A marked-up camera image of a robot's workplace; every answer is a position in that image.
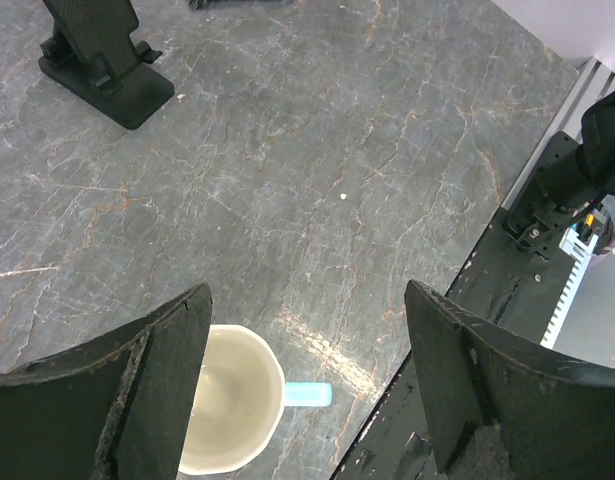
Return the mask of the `black round-base phone holder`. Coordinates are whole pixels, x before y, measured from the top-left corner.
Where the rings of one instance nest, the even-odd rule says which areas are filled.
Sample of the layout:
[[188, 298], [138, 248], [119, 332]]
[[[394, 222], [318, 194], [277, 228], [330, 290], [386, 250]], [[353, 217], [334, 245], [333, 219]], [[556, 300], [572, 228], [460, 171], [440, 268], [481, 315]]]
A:
[[249, 6], [256, 4], [278, 4], [286, 3], [285, 0], [188, 0], [189, 8], [192, 11], [201, 11], [215, 8], [231, 8]]

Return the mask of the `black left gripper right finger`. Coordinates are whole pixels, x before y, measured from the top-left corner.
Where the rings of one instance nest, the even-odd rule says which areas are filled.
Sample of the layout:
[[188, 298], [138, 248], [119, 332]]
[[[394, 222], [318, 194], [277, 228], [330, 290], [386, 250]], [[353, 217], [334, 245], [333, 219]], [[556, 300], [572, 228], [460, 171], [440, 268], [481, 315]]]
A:
[[615, 479], [615, 369], [521, 338], [418, 281], [405, 306], [439, 472]]

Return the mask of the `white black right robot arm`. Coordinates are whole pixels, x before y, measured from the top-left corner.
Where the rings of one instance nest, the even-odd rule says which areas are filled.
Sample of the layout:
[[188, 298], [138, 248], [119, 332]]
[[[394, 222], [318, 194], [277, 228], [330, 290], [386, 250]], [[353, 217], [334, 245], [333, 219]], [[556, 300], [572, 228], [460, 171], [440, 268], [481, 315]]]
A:
[[582, 143], [540, 174], [549, 202], [563, 211], [615, 196], [615, 91], [581, 119]]

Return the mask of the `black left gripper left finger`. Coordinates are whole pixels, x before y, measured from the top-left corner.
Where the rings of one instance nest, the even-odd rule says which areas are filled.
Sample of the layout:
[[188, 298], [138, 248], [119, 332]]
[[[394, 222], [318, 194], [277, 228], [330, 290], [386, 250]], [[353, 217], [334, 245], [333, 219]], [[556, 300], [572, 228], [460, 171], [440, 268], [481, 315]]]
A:
[[0, 373], [0, 479], [175, 478], [211, 317], [201, 283]]

